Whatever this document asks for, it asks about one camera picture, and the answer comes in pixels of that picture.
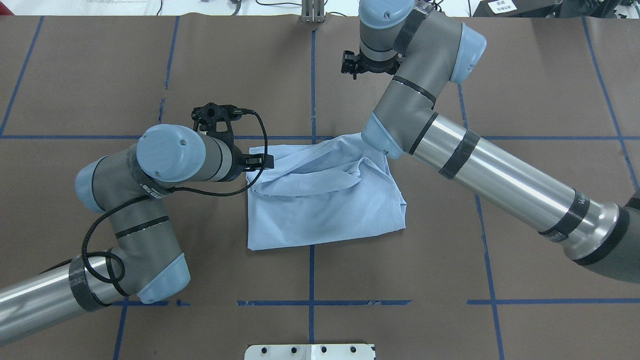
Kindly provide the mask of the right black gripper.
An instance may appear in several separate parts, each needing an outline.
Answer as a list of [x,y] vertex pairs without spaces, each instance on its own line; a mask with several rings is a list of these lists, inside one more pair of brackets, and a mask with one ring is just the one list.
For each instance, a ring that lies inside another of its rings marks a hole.
[[367,57],[363,51],[358,56],[358,74],[374,73],[395,75],[400,67],[399,55],[395,51],[391,51],[392,57],[386,60],[374,60]]

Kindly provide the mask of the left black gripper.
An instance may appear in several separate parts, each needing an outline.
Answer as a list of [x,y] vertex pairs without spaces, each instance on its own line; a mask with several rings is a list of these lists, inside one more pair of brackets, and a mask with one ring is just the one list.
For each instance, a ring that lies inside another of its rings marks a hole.
[[268,170],[274,168],[274,157],[265,155],[245,155],[238,146],[231,148],[231,167],[227,173],[227,181],[232,182],[241,173]]

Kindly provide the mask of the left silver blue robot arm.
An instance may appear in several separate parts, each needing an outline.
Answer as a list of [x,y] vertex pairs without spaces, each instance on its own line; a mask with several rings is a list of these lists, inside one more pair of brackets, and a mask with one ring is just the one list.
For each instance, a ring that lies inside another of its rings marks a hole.
[[185,182],[230,182],[273,167],[267,149],[242,153],[174,124],[154,125],[126,150],[85,166],[75,191],[100,217],[79,255],[1,290],[2,346],[132,294],[148,305],[180,292],[190,272],[163,198]]

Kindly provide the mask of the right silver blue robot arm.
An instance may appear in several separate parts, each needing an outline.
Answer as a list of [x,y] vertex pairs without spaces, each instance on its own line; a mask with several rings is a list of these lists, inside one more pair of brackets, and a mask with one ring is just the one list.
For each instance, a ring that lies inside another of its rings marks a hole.
[[359,3],[360,66],[392,78],[363,138],[410,155],[556,245],[639,282],[639,125],[618,117],[589,18],[452,18]]

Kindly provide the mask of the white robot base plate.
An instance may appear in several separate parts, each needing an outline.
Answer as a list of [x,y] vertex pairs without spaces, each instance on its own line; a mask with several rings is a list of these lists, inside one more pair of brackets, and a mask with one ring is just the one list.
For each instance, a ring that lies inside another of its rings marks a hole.
[[245,360],[375,360],[374,344],[254,344],[247,347]]

